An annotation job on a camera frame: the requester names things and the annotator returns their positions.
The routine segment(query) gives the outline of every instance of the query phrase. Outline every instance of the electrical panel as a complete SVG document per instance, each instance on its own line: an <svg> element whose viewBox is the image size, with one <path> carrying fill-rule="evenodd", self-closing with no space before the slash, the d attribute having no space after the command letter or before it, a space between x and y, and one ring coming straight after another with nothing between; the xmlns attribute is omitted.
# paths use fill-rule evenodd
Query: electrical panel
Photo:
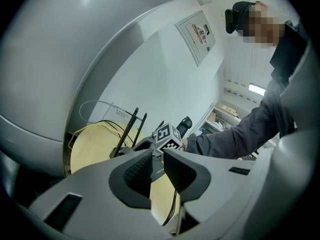
<svg viewBox="0 0 320 240"><path fill-rule="evenodd" d="M215 37L203 11L198 11L175 25L188 45L197 66L215 45Z"/></svg>

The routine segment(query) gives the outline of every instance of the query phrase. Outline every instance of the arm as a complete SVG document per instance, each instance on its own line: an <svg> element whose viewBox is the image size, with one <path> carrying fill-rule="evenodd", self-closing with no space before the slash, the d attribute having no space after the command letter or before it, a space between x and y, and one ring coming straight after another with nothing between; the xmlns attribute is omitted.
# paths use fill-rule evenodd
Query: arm
<svg viewBox="0 0 320 240"><path fill-rule="evenodd" d="M214 134L192 134L187 141L183 140L186 151L225 159L244 157L256 151L279 131L275 116L275 112L281 109L279 95L279 89L271 81L260 106L244 117L238 126Z"/></svg>

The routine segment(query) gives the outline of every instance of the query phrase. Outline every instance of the label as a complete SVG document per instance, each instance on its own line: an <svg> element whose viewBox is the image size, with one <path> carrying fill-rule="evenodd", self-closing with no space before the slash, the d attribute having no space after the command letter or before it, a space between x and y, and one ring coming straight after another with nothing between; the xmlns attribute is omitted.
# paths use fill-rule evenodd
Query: label
<svg viewBox="0 0 320 240"><path fill-rule="evenodd" d="M165 169L162 168L161 170L157 170L156 173L159 174L159 173L161 173L161 172L164 171L164 170L165 170Z"/></svg>
<svg viewBox="0 0 320 240"><path fill-rule="evenodd" d="M204 32L204 30L202 30L200 27L198 27L195 24L192 24L193 30L196 33L196 35L198 36L199 42L200 44L206 44L207 43L207 36Z"/></svg>
<svg viewBox="0 0 320 240"><path fill-rule="evenodd" d="M129 115L123 110L117 109L115 113L122 118L130 118Z"/></svg>

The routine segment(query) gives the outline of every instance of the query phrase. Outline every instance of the black cap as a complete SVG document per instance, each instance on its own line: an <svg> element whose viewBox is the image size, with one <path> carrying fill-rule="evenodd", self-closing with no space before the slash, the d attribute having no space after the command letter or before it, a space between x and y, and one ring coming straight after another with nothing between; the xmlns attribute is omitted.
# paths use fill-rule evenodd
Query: black cap
<svg viewBox="0 0 320 240"><path fill-rule="evenodd" d="M254 4L254 2L248 1L236 2L232 10L228 9L225 11L225 30L227 33L231 34L236 30L242 34L244 16L249 11L251 5Z"/></svg>

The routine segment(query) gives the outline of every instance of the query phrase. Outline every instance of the curved white panel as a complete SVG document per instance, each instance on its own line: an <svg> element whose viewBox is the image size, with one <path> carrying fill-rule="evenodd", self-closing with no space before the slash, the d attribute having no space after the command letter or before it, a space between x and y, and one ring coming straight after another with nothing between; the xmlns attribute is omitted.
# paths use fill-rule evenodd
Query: curved white panel
<svg viewBox="0 0 320 240"><path fill-rule="evenodd" d="M63 143L23 130L0 115L1 151L32 170L64 176Z"/></svg>
<svg viewBox="0 0 320 240"><path fill-rule="evenodd" d="M0 114L62 141L70 108L102 48L172 0L27 0L0 46Z"/></svg>

